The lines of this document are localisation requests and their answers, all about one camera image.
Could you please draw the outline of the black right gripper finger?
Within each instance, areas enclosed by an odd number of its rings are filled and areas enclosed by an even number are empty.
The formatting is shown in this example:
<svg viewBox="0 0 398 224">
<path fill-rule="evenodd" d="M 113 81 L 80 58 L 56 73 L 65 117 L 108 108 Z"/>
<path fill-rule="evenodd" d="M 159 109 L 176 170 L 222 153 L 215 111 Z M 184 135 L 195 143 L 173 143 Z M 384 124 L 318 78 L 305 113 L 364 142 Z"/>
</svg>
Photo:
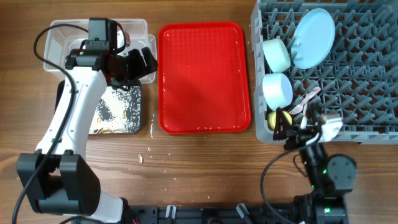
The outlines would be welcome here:
<svg viewBox="0 0 398 224">
<path fill-rule="evenodd" d="M 287 139 L 293 131 L 292 123 L 291 115 L 281 108 L 277 108 L 275 111 L 273 140 Z"/>
<path fill-rule="evenodd" d="M 308 107 L 308 118 L 310 124 L 316 126 L 318 124 L 319 117 L 322 114 L 322 106 L 319 103 L 310 103 Z"/>
</svg>

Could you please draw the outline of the white plastic spoon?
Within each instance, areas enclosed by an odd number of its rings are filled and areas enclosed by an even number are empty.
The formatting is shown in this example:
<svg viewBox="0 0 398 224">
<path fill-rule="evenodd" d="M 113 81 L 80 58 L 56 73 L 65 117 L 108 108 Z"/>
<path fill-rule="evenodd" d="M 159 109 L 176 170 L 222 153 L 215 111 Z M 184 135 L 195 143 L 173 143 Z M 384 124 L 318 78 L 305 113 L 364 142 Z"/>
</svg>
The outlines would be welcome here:
<svg viewBox="0 0 398 224">
<path fill-rule="evenodd" d="M 304 104 L 303 110 L 302 110 L 303 117 L 302 117 L 302 120 L 301 120 L 301 123 L 300 123 L 300 129 L 301 129 L 301 130 L 306 129 L 306 127 L 307 127 L 307 122 L 308 122 L 307 115 L 306 115 L 306 113 L 307 113 L 307 108 L 308 108 L 308 103 L 306 102 L 306 103 Z"/>
</svg>

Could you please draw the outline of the white plastic fork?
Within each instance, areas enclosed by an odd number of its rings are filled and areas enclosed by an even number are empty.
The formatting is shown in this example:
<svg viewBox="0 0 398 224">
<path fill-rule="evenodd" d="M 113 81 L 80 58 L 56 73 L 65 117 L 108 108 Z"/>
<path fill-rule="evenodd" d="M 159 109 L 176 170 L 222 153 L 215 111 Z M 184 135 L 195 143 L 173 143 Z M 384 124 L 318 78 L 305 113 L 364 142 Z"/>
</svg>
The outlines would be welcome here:
<svg viewBox="0 0 398 224">
<path fill-rule="evenodd" d="M 303 107 L 306 103 L 308 103 L 315 95 L 320 92 L 320 87 L 315 87 L 310 93 L 307 93 L 303 100 L 296 106 L 294 106 L 291 110 L 289 110 L 289 114 L 295 115 L 300 113 L 303 110 Z"/>
</svg>

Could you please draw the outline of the yellow plastic cup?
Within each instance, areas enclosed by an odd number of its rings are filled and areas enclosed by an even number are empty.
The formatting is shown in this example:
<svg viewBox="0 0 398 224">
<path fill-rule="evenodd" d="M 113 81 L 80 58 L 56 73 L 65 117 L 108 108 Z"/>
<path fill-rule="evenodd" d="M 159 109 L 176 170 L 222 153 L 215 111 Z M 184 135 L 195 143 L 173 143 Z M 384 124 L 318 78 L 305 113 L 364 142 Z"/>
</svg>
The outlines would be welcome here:
<svg viewBox="0 0 398 224">
<path fill-rule="evenodd" d="M 289 122 L 289 124 L 292 124 L 293 123 L 293 119 L 292 119 L 291 115 L 288 112 L 286 112 L 286 111 L 283 111 L 283 114 L 284 114 L 285 118 L 287 119 L 287 121 Z M 267 117 L 268 128 L 271 131 L 275 130 L 276 120 L 277 120 L 276 119 L 276 112 L 273 111 Z"/>
</svg>

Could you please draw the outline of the light blue bowl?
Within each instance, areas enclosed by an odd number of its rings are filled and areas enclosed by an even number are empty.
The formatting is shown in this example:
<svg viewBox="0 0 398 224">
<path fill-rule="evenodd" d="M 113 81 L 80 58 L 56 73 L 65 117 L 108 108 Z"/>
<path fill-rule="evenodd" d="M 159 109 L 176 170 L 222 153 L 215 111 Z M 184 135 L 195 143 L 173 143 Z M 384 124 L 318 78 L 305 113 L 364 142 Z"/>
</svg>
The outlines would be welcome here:
<svg viewBox="0 0 398 224">
<path fill-rule="evenodd" d="M 262 92 L 268 107 L 275 111 L 292 103 L 292 85 L 283 73 L 266 74 L 262 80 Z"/>
</svg>

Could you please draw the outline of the green bowl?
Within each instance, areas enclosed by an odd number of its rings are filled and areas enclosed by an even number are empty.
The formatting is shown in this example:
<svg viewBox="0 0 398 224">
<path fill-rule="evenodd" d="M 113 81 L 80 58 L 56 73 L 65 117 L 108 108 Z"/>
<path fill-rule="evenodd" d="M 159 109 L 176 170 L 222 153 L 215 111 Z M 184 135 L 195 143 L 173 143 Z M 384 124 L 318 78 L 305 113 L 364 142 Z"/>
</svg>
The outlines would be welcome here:
<svg viewBox="0 0 398 224">
<path fill-rule="evenodd" d="M 262 49 L 268 66 L 273 73 L 282 73 L 291 65 L 287 47 L 280 39 L 266 40 Z"/>
</svg>

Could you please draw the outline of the light blue plate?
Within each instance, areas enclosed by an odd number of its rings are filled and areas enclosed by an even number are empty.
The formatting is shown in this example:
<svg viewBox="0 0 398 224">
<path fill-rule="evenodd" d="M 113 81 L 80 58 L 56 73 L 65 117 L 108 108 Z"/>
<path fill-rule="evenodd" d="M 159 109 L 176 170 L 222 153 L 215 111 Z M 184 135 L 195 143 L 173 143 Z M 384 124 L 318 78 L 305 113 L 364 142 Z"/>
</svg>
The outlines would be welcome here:
<svg viewBox="0 0 398 224">
<path fill-rule="evenodd" d="M 326 59 L 335 40 L 335 22 L 322 8 L 316 8 L 304 15 L 295 33 L 291 53 L 299 69 L 312 68 Z"/>
</svg>

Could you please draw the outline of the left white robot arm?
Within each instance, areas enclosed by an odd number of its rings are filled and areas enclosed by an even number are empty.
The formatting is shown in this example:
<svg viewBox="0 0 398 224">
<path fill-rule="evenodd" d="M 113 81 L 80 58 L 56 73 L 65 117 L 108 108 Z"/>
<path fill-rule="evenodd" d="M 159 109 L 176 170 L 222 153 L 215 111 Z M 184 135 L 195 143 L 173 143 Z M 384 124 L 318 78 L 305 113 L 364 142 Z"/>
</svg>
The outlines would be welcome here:
<svg viewBox="0 0 398 224">
<path fill-rule="evenodd" d="M 20 154 L 16 170 L 23 189 L 12 222 L 27 198 L 35 213 L 66 215 L 68 221 L 137 223 L 126 199 L 102 191 L 85 160 L 86 142 L 96 107 L 107 87 L 128 91 L 158 63 L 148 47 L 123 55 L 124 32 L 117 21 L 91 18 L 88 38 L 73 49 L 60 71 L 59 99 L 52 122 L 33 153 Z"/>
</svg>

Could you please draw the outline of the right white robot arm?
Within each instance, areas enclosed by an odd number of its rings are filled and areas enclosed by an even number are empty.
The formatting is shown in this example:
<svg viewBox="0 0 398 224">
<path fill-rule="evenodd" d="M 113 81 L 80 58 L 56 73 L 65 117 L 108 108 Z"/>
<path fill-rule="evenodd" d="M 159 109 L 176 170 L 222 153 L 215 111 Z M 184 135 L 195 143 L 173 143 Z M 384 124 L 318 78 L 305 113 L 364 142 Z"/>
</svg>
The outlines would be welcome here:
<svg viewBox="0 0 398 224">
<path fill-rule="evenodd" d="M 343 118 L 334 112 L 322 113 L 310 107 L 311 128 L 295 130 L 282 109 L 276 109 L 274 137 L 285 137 L 285 153 L 297 152 L 312 191 L 294 197 L 290 208 L 272 213 L 282 223 L 348 223 L 345 195 L 354 189 L 356 162 L 350 156 L 326 153 L 324 143 L 337 136 Z"/>
</svg>

